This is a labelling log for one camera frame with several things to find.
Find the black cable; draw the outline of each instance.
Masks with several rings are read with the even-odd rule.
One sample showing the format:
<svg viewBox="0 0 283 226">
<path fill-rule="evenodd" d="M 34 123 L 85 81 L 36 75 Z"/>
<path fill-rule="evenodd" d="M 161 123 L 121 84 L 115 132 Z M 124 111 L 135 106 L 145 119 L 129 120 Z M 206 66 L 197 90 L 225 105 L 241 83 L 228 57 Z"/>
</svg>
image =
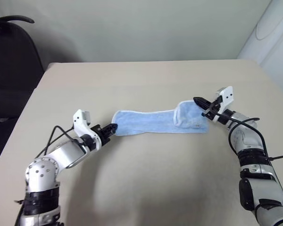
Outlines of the black cable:
<svg viewBox="0 0 283 226">
<path fill-rule="evenodd" d="M 246 120 L 244 120 L 244 121 L 242 121 L 242 122 L 247 122 L 247 121 L 251 121 L 251 120 L 258 121 L 258 120 L 260 120 L 260 118 L 250 118 L 250 119 L 246 119 Z M 231 131 L 230 131 L 229 134 L 228 134 L 228 143 L 229 143 L 229 145 L 230 145 L 232 151 L 233 151 L 237 156 L 238 156 L 238 154 L 237 154 L 236 150 L 234 149 L 234 147 L 233 147 L 233 145 L 232 145 L 231 135 L 232 135 L 232 132 L 234 131 L 234 129 L 236 129 L 236 128 L 237 128 L 238 126 L 240 126 L 240 125 L 241 125 L 240 123 L 237 123 L 237 124 L 231 129 Z"/>
<path fill-rule="evenodd" d="M 237 119 L 233 119 L 232 117 L 228 117 L 228 116 L 223 115 L 223 114 L 219 114 L 219 113 L 215 112 L 214 110 L 212 110 L 211 106 L 210 106 L 209 109 L 210 109 L 210 111 L 211 111 L 213 114 L 215 114 L 215 115 L 217 115 L 217 116 L 219 116 L 219 117 L 223 117 L 223 118 L 226 118 L 226 119 L 228 119 L 228 120 L 231 120 L 231 121 L 234 121 L 234 122 L 238 123 L 238 125 L 235 125 L 235 126 L 243 125 L 243 126 L 249 128 L 249 129 L 253 130 L 254 132 L 256 132 L 256 133 L 259 135 L 259 137 L 261 138 L 264 153 L 265 153 L 266 157 L 268 158 L 268 153 L 267 153 L 267 149 L 266 149 L 266 144 L 265 144 L 264 137 L 263 137 L 263 135 L 262 135 L 256 128 L 252 127 L 252 126 L 249 125 L 249 124 L 246 124 L 246 123 L 243 122 L 243 121 L 240 121 L 240 120 L 237 120 Z"/>
<path fill-rule="evenodd" d="M 270 161 L 276 160 L 276 159 L 282 159 L 283 155 L 277 156 L 277 157 L 269 157 Z"/>
<path fill-rule="evenodd" d="M 251 118 L 251 119 L 246 119 L 246 120 L 244 120 L 244 121 L 239 121 L 239 120 L 233 119 L 233 118 L 231 118 L 231 117 L 228 117 L 228 116 L 226 116 L 226 115 L 221 115 L 221 114 L 219 114 L 219 113 L 213 111 L 213 110 L 211 109 L 211 107 L 210 107 L 209 109 L 210 109 L 210 111 L 211 111 L 213 114 L 215 114 L 215 115 L 217 115 L 217 116 L 219 116 L 219 117 L 224 117 L 224 118 L 226 118 L 226 119 L 228 119 L 228 120 L 231 120 L 231 121 L 234 121 L 234 122 L 237 123 L 237 125 L 235 125 L 235 126 L 231 129 L 230 132 L 232 132 L 232 131 L 233 131 L 236 127 L 238 127 L 239 125 L 246 126 L 247 128 L 249 128 L 249 129 L 253 130 L 254 132 L 256 132 L 256 133 L 260 136 L 260 138 L 261 138 L 262 145 L 263 145 L 263 149 L 264 149 L 264 153 L 265 153 L 265 155 L 266 155 L 266 157 L 267 157 L 267 159 L 268 159 L 268 161 L 269 161 L 269 164 L 270 164 L 271 166 L 272 166 L 272 163 L 271 163 L 270 161 L 273 161 L 273 160 L 275 160 L 275 159 L 281 159 L 281 158 L 283 158 L 283 155 L 277 156 L 277 157 L 269 157 L 269 156 L 268 156 L 268 153 L 267 153 L 266 144 L 265 144 L 265 140 L 264 140 L 263 135 L 262 135 L 256 128 L 254 128 L 254 127 L 250 126 L 249 124 L 246 124 L 246 123 L 245 123 L 246 121 L 250 121 L 250 120 L 252 120 L 252 119 L 256 119 L 256 121 L 257 121 L 257 120 L 260 120 L 260 118 Z M 235 149 L 234 149 L 233 146 L 232 146 L 232 143 L 231 143 L 231 140 L 230 140 L 230 136 L 229 136 L 229 142 L 230 142 L 230 146 L 232 147 L 232 150 L 236 153 Z M 282 187 L 282 185 L 281 185 L 281 182 L 280 182 L 280 180 L 279 180 L 279 178 L 278 178 L 276 172 L 275 172 L 275 177 L 277 178 L 278 183 L 279 183 L 281 189 L 283 190 L 283 187 Z"/>
<path fill-rule="evenodd" d="M 56 137 L 54 140 L 51 141 L 52 136 L 53 136 L 53 134 L 54 134 L 56 128 L 59 128 L 59 129 L 62 131 L 62 134 L 59 135 L 58 137 Z M 45 152 L 44 155 L 46 155 L 47 150 L 48 150 L 48 147 L 49 147 L 50 145 L 52 145 L 54 142 L 56 142 L 58 139 L 60 139 L 63 135 L 67 136 L 67 138 L 70 138 L 70 140 L 73 140 L 73 139 L 67 134 L 68 132 L 72 131 L 73 129 L 74 129 L 74 127 L 72 126 L 70 129 L 64 131 L 60 126 L 55 126 L 55 127 L 53 128 L 52 132 L 51 132 L 51 135 L 50 135 L 50 138 L 49 138 L 49 140 L 48 140 L 48 142 L 47 142 L 46 147 L 35 157 L 35 159 L 36 159 L 36 158 L 39 158 L 43 152 Z"/>
<path fill-rule="evenodd" d="M 254 132 L 256 132 L 256 133 L 260 136 L 261 141 L 262 141 L 262 146 L 263 146 L 264 153 L 265 153 L 265 155 L 266 155 L 266 157 L 268 158 L 269 161 L 273 161 L 273 160 L 277 160 L 277 159 L 282 159 L 282 158 L 283 158 L 283 155 L 280 155 L 280 156 L 277 156 L 277 157 L 269 157 L 269 156 L 268 156 L 268 153 L 267 153 L 266 143 L 265 143 L 265 140 L 264 140 L 263 135 L 262 135 L 256 128 L 254 128 L 254 127 L 252 127 L 251 125 L 245 123 L 245 122 L 251 121 L 251 120 L 258 121 L 258 120 L 260 120 L 260 118 L 250 118 L 250 119 L 246 119 L 246 120 L 244 120 L 244 121 L 239 121 L 239 120 L 237 120 L 237 119 L 233 119 L 233 118 L 228 117 L 228 116 L 226 116 L 226 115 L 222 115 L 222 114 L 216 113 L 216 112 L 212 111 L 211 108 L 210 108 L 210 111 L 211 111 L 213 114 L 215 114 L 215 115 L 217 115 L 217 116 L 219 116 L 219 117 L 224 117 L 224 118 L 226 118 L 226 119 L 228 119 L 228 120 L 231 120 L 231 121 L 234 121 L 234 122 L 237 123 L 237 124 L 231 129 L 231 131 L 230 131 L 230 133 L 229 133 L 229 136 L 228 136 L 229 145 L 230 145 L 232 151 L 233 151 L 236 155 L 237 155 L 237 152 L 236 152 L 236 150 L 234 149 L 234 147 L 233 147 L 233 145 L 232 145 L 232 142 L 231 142 L 231 135 L 232 135 L 232 132 L 233 132 L 233 130 L 234 130 L 235 128 L 237 128 L 239 125 L 243 125 L 243 126 L 248 127 L 249 129 L 253 130 Z"/>
<path fill-rule="evenodd" d="M 20 208 L 20 210 L 19 210 L 19 212 L 18 212 L 16 221 L 15 221 L 15 226 L 19 226 L 19 225 L 20 225 L 20 218 L 21 218 L 23 209 L 24 209 L 24 204 L 21 205 L 21 208 Z"/>
</svg>

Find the white plastic part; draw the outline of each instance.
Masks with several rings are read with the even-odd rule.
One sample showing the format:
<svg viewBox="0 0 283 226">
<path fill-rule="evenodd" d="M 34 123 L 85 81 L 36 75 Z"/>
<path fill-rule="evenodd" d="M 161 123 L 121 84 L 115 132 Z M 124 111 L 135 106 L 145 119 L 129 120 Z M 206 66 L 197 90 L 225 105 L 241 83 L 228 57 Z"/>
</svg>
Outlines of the white plastic part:
<svg viewBox="0 0 283 226">
<path fill-rule="evenodd" d="M 81 109 L 77 110 L 74 114 L 74 130 L 76 134 L 81 137 L 84 134 L 89 135 L 96 144 L 96 151 L 100 150 L 102 147 L 102 142 L 99 135 L 92 131 L 88 125 L 90 124 L 90 114 L 88 111 L 83 111 Z"/>
<path fill-rule="evenodd" d="M 234 101 L 234 93 L 233 93 L 233 87 L 228 86 L 226 88 L 221 88 L 216 93 L 216 98 L 219 96 L 222 96 L 222 102 L 220 103 L 220 108 L 218 113 L 222 114 L 226 109 L 229 108 L 231 103 Z M 213 122 L 216 122 L 219 119 L 219 116 L 215 115 L 213 118 Z"/>
</svg>

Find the towel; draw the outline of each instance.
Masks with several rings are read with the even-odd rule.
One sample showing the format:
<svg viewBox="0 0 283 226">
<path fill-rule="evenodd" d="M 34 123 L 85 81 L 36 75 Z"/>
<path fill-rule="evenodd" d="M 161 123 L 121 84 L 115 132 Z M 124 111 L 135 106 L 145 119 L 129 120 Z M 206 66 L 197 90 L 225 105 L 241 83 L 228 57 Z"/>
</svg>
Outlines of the towel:
<svg viewBox="0 0 283 226">
<path fill-rule="evenodd" d="M 136 112 L 120 110 L 112 119 L 117 136 L 151 133 L 207 133 L 207 119 L 194 101 L 182 101 L 174 110 Z"/>
</svg>

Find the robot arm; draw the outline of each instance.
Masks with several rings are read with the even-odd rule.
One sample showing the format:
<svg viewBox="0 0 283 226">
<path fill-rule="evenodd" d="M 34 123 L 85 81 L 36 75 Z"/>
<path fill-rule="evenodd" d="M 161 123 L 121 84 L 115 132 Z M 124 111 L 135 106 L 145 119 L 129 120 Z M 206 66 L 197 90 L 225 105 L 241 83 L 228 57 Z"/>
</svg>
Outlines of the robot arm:
<svg viewBox="0 0 283 226">
<path fill-rule="evenodd" d="M 203 116 L 225 125 L 230 132 L 229 141 L 241 166 L 242 207 L 252 211 L 261 226 L 283 226 L 283 189 L 269 160 L 264 139 L 256 132 L 255 120 L 228 109 L 233 102 L 233 88 L 219 90 L 212 103 L 202 97 L 194 97 L 194 101 L 205 110 Z"/>
<path fill-rule="evenodd" d="M 51 153 L 36 158 L 25 172 L 26 189 L 20 226 L 61 226 L 58 205 L 59 186 L 57 175 L 74 167 L 92 150 L 100 150 L 117 129 L 117 124 L 104 128 L 88 127 L 89 112 L 78 110 L 74 114 L 74 130 L 78 137 L 60 144 Z"/>
</svg>

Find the table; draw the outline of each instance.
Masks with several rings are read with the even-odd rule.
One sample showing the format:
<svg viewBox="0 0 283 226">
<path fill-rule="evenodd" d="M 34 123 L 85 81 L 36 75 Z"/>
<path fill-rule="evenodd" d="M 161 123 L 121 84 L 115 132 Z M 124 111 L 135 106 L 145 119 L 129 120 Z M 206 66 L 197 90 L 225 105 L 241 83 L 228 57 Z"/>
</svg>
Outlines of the table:
<svg viewBox="0 0 283 226">
<path fill-rule="evenodd" d="M 105 126 L 120 109 L 174 109 L 194 96 L 212 99 L 232 85 L 232 110 L 260 117 L 270 156 L 283 154 L 283 92 L 252 61 L 54 63 L 34 90 L 0 157 L 0 226 L 13 225 L 25 194 L 24 172 L 55 125 L 77 109 Z M 112 137 L 99 152 L 64 170 L 61 222 L 86 226 L 256 226 L 240 206 L 239 162 L 227 133 Z M 283 186 L 283 160 L 274 162 Z"/>
</svg>

